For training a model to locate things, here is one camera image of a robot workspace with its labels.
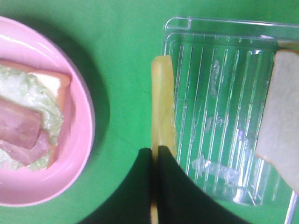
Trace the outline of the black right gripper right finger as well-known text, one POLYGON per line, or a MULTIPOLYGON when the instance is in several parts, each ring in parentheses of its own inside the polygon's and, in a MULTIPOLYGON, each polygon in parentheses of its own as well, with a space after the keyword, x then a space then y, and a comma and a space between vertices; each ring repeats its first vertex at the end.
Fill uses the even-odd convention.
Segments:
POLYGON ((157 210, 161 224, 247 224, 199 189, 166 146, 158 147, 157 210))

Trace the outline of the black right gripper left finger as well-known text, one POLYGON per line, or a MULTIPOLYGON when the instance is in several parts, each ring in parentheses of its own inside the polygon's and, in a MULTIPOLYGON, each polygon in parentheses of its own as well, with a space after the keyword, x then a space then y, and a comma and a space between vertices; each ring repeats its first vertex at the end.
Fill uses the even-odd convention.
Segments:
POLYGON ((150 224, 152 165, 151 149, 140 149, 133 166, 119 187, 80 223, 150 224))

